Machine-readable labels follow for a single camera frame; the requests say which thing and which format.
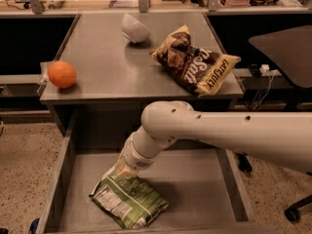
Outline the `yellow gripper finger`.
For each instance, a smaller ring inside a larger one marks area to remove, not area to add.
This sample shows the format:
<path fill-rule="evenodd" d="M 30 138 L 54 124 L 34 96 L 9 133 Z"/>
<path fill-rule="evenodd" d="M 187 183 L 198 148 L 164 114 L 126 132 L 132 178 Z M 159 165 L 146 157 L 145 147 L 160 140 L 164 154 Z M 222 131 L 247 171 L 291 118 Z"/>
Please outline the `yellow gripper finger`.
<path fill-rule="evenodd" d="M 125 161 L 123 156 L 120 156 L 114 166 L 114 175 L 117 177 L 130 178 L 137 175 L 137 172 L 134 171 Z"/>

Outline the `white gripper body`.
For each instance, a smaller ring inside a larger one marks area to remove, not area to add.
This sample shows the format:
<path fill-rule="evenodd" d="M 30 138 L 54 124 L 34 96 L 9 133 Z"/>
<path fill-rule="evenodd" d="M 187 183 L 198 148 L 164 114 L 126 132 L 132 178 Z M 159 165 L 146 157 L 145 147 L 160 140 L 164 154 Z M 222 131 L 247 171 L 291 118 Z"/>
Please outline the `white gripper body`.
<path fill-rule="evenodd" d="M 131 134 L 125 141 L 120 157 L 133 173 L 147 170 L 155 162 L 154 158 L 146 158 L 138 153 L 135 148 L 134 134 Z"/>

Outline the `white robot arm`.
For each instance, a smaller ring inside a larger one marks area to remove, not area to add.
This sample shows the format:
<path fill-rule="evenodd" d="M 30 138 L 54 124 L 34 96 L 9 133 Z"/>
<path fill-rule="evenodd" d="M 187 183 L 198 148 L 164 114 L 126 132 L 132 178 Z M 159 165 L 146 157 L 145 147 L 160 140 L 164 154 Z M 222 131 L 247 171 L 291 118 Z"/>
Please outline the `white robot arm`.
<path fill-rule="evenodd" d="M 200 112 L 184 101 L 156 101 L 126 140 L 115 173 L 147 170 L 180 139 L 200 141 L 288 168 L 312 173 L 312 113 Z"/>

